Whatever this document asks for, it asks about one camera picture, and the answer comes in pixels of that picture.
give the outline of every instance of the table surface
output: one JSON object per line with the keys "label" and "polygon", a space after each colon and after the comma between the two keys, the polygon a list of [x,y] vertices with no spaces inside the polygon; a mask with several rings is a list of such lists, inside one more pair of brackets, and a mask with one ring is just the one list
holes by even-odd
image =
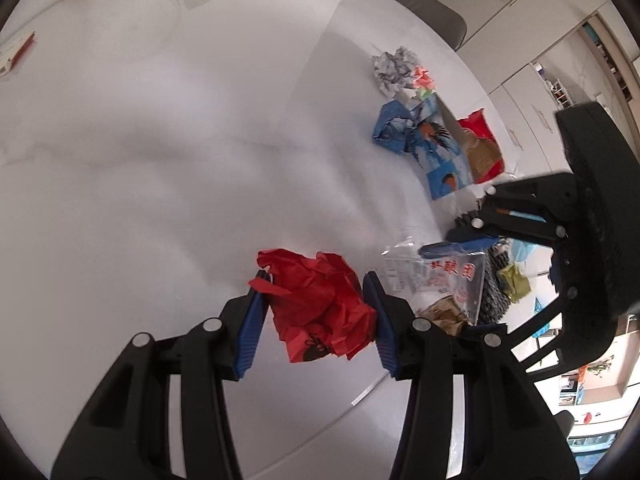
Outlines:
{"label": "table surface", "polygon": [[[28,28],[0,79],[0,413],[46,474],[128,340],[218,314],[258,250],[332,251],[362,276],[407,228],[441,240],[459,201],[431,203],[371,142],[369,56],[416,52],[515,156],[469,69],[393,0],[64,0]],[[225,384],[245,477],[388,478],[409,384],[384,377],[374,345],[290,365],[268,318]]]}

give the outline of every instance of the blue plastic wrapper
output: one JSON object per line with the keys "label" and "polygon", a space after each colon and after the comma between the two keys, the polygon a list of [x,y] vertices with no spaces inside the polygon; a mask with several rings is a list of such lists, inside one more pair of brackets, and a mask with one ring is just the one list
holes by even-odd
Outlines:
{"label": "blue plastic wrapper", "polygon": [[466,155],[444,126],[435,95],[411,110],[397,100],[386,103],[373,139],[392,152],[411,154],[433,200],[473,183]]}

